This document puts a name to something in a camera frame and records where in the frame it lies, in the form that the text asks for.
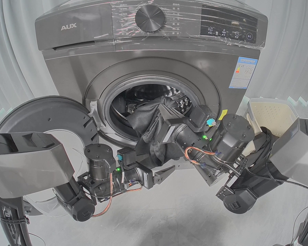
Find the aux logo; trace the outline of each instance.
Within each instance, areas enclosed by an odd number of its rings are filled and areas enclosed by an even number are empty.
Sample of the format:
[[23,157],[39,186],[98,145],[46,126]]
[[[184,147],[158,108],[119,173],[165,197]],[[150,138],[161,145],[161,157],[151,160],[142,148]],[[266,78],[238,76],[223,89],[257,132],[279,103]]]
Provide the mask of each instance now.
[[64,30],[64,29],[70,29],[70,28],[73,28],[73,27],[76,27],[76,23],[74,23],[74,24],[69,24],[69,25],[66,25],[66,26],[62,26],[61,31]]

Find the qr code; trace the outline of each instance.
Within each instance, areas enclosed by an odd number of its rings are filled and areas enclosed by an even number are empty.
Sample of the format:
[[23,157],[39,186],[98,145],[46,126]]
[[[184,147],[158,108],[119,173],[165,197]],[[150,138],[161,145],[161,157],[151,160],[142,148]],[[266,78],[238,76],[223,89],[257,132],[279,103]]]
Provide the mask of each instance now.
[[253,72],[254,66],[246,66],[244,70],[244,74],[251,75]]

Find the cable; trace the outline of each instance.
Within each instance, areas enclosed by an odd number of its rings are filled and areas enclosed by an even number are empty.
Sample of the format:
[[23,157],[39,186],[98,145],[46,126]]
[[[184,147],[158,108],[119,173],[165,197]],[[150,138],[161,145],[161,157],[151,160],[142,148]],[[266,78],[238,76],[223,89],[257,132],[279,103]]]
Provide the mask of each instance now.
[[301,214],[305,209],[308,209],[308,206],[305,207],[302,211],[300,211],[300,213],[298,214],[298,216],[296,217],[296,219],[295,219],[295,221],[294,221],[294,224],[293,224],[293,232],[292,232],[292,240],[293,240],[293,236],[294,236],[294,227],[295,227],[295,225],[296,225],[297,218],[300,216],[300,214]]
[[125,191],[125,192],[121,192],[121,193],[119,193],[119,194],[114,195],[113,197],[116,197],[116,196],[121,195],[121,194],[126,193],[126,192],[140,191],[140,190],[143,188],[143,185],[142,185],[139,181],[135,181],[135,183],[139,184],[139,185],[140,185],[140,188],[133,189],[133,190],[128,190],[128,191]]
[[202,152],[202,153],[207,154],[207,155],[218,155],[218,154],[220,154],[220,152],[219,152],[219,151],[212,152],[212,151],[207,151],[207,150],[201,150],[201,149],[196,148],[196,147],[187,147],[187,148],[185,149],[185,153],[184,153],[186,159],[187,159],[190,163],[195,164],[195,165],[198,165],[198,166],[200,166],[201,168],[207,168],[207,169],[211,170],[211,171],[213,172],[214,175],[217,175],[217,171],[220,171],[220,170],[218,170],[218,169],[216,169],[216,168],[214,168],[214,167],[212,167],[212,166],[210,166],[210,165],[207,165],[205,162],[202,162],[202,163],[201,163],[201,162],[198,162],[198,161],[196,161],[196,160],[190,159],[189,156],[188,156],[188,150],[191,150],[191,149],[197,150],[197,151]]
[[251,174],[252,176],[255,176],[255,177],[258,177],[258,178],[263,178],[263,179],[268,179],[268,180],[275,180],[275,181],[277,181],[277,182],[280,181],[280,182],[290,183],[290,184],[294,184],[294,185],[303,187],[303,188],[305,188],[305,189],[308,190],[308,187],[307,187],[307,186],[302,185],[302,184],[300,184],[300,183],[296,183],[296,182],[289,181],[289,180],[276,179],[276,178],[274,178],[273,176],[272,176],[273,178],[268,178],[268,177],[260,176],[260,175],[257,175],[257,174],[252,173],[252,172],[248,169],[247,166],[245,166],[245,168],[246,168],[247,172],[248,172],[249,174]]
[[185,149],[185,153],[184,153],[186,159],[187,159],[190,163],[195,164],[195,165],[199,165],[199,166],[201,166],[202,163],[200,163],[200,162],[198,162],[198,161],[196,161],[196,160],[193,160],[193,159],[190,159],[190,158],[189,158],[189,156],[188,156],[188,150],[190,150],[190,149],[200,151],[200,152],[202,152],[202,153],[204,153],[204,154],[207,154],[207,155],[216,155],[215,152],[206,151],[206,150],[201,150],[201,149],[196,148],[196,147],[187,147],[187,148]]
[[118,164],[120,165],[121,167],[121,171],[122,171],[122,180],[121,180],[121,183],[123,184],[124,183],[124,168],[123,168],[123,162],[119,160],[119,157],[116,156],[115,157],[115,160],[118,162]]
[[135,181],[135,183],[139,184],[140,185],[140,188],[137,188],[137,189],[132,189],[132,190],[128,190],[126,192],[131,192],[131,191],[140,191],[142,188],[143,188],[143,185],[139,182],[139,181]]
[[96,195],[92,195],[92,194],[90,194],[90,193],[88,193],[88,192],[86,192],[86,191],[84,191],[84,190],[83,190],[83,192],[84,192],[85,194],[91,196],[91,197],[99,198],[99,199],[106,199],[106,198],[109,198],[109,197],[110,197],[110,195],[108,195],[108,196],[96,196]]
[[29,233],[30,235],[33,235],[33,236],[36,236],[36,237],[38,237],[40,240],[42,240],[43,241],[43,243],[45,244],[45,246],[46,246],[46,243],[45,243],[45,241],[40,237],[40,236],[37,236],[37,235],[35,235],[35,234],[33,234],[33,233]]
[[106,208],[101,212],[101,213],[98,213],[98,214],[95,214],[95,215],[92,215],[92,218],[96,218],[96,217],[99,217],[99,216],[102,216],[102,215],[104,215],[107,211],[108,211],[108,209],[111,207],[111,203],[112,203],[112,198],[113,198],[113,176],[112,176],[112,173],[110,173],[110,183],[111,183],[111,196],[110,196],[110,200],[109,200],[109,202],[108,202],[108,204],[107,204],[107,206],[106,206]]
[[30,224],[30,220],[26,216],[24,217],[24,219],[4,219],[4,218],[0,217],[0,220],[5,222],[5,223],[13,223],[13,224],[26,223],[26,224]]

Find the yellow warning sticker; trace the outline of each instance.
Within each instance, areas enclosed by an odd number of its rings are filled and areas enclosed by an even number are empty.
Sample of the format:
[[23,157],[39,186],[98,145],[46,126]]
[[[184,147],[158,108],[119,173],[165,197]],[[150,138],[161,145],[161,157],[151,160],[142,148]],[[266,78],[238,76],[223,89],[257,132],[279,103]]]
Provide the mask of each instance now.
[[228,109],[224,109],[221,113],[221,116],[218,118],[218,120],[222,120],[223,117],[227,114]]

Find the control panel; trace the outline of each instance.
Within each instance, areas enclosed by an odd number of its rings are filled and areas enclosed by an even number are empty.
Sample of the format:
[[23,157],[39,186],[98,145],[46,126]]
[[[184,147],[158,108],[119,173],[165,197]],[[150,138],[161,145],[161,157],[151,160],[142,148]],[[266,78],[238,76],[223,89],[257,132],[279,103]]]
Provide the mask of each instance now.
[[185,18],[192,18],[185,5],[176,0],[112,1],[112,24],[115,38],[135,36],[183,36]]
[[115,38],[219,37],[256,43],[258,19],[227,7],[190,0],[112,1]]
[[253,16],[222,8],[203,5],[201,35],[219,36],[255,43],[258,19]]

